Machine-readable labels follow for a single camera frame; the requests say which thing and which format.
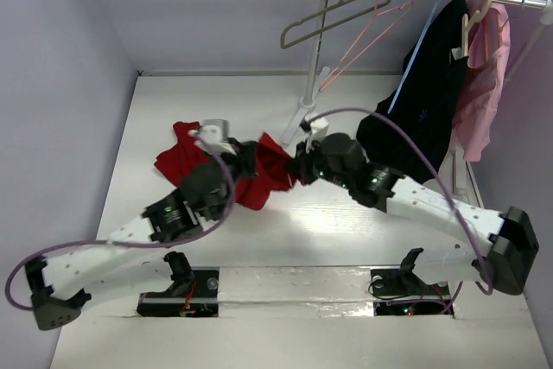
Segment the red t shirt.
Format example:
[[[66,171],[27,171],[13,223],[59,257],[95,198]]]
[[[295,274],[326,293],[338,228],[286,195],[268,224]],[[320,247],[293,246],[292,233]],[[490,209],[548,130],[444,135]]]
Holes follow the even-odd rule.
[[[175,123],[173,129],[176,144],[160,153],[154,163],[157,170],[175,186],[190,174],[193,168],[208,162],[208,157],[195,146],[194,139],[189,134],[199,126],[198,121]],[[289,154],[269,134],[264,133],[257,140],[257,176],[237,182],[236,202],[251,210],[260,210],[271,192],[287,192],[292,189],[296,184],[296,178],[286,171],[286,164],[290,160]]]

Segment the blue wire hanger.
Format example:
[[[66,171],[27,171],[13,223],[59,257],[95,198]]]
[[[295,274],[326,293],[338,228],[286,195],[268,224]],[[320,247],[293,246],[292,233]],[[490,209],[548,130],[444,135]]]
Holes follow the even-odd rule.
[[[436,12],[437,12],[437,8],[441,5],[441,3],[442,3],[442,0],[436,0],[436,2],[434,3],[434,6],[432,7],[432,9],[431,9],[431,11],[430,11],[430,13],[427,17],[427,20],[426,20],[426,22],[423,26],[421,34],[418,37],[416,45],[412,49],[410,59],[408,61],[408,64],[407,64],[406,68],[404,69],[404,73],[403,73],[403,76],[402,76],[402,78],[401,78],[401,80],[398,84],[397,90],[394,92],[392,100],[389,104],[388,110],[386,112],[387,115],[391,114],[391,112],[394,109],[395,104],[397,103],[397,100],[398,100],[398,98],[401,94],[401,91],[402,91],[403,87],[404,87],[404,83],[409,77],[410,70],[413,67],[413,64],[416,60],[416,56],[418,55],[418,52],[419,52],[419,50],[420,50],[420,48],[423,44],[423,40],[424,40],[428,30],[429,30],[429,27],[431,26],[432,22],[434,21],[434,18],[435,18]]]

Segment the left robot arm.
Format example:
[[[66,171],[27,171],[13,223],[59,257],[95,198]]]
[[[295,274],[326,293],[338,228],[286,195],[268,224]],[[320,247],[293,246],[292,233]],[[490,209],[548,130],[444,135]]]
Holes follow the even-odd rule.
[[[192,289],[192,268],[175,247],[205,237],[205,222],[221,226],[231,212],[234,185],[257,172],[257,145],[252,141],[200,139],[197,144],[211,150],[207,162],[131,222],[105,239],[68,243],[25,262],[31,312],[39,330],[63,327],[83,311],[119,296],[155,290],[180,296]]]

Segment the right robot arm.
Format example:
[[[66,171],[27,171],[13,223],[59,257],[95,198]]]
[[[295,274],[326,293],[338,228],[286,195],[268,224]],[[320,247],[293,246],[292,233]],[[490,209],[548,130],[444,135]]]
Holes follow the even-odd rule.
[[[304,185],[331,182],[363,207],[413,219],[461,242],[449,251],[410,250],[397,270],[404,291],[417,293],[446,281],[487,282],[512,296],[524,291],[539,250],[527,212],[510,207],[502,213],[450,201],[396,169],[368,161],[345,133],[297,144],[286,168]]]

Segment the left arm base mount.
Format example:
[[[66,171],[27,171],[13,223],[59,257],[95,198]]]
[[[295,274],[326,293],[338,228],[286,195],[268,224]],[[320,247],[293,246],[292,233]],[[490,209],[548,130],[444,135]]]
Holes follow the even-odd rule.
[[[178,296],[169,293],[143,293],[137,303],[142,317],[210,318],[219,315],[219,268],[194,269],[194,282],[188,292]]]

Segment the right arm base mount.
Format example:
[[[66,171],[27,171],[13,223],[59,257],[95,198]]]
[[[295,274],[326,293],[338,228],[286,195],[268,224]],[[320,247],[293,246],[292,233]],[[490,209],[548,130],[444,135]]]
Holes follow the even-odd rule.
[[[422,252],[422,248],[412,249],[395,268],[371,269],[367,291],[375,316],[454,315],[448,286],[428,285],[414,274],[415,260]]]

